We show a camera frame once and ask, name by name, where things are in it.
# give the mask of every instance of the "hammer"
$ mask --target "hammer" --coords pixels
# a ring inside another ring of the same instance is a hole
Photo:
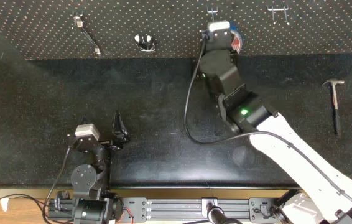
[[[336,98],[336,88],[335,85],[337,84],[345,84],[344,80],[337,80],[335,78],[331,78],[327,81],[325,81],[324,84],[326,83],[331,83],[332,86],[332,97],[333,97],[333,106],[334,106],[334,119],[335,119],[335,133],[337,135],[341,135],[341,126],[340,126],[340,118],[339,118],[339,112],[338,112],[338,99]]]

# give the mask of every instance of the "green led indicator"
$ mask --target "green led indicator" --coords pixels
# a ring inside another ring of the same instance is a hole
[[[242,109],[242,110],[241,110],[241,114],[242,114],[242,115],[246,115],[248,112],[249,112],[249,111],[246,110],[246,109]]]

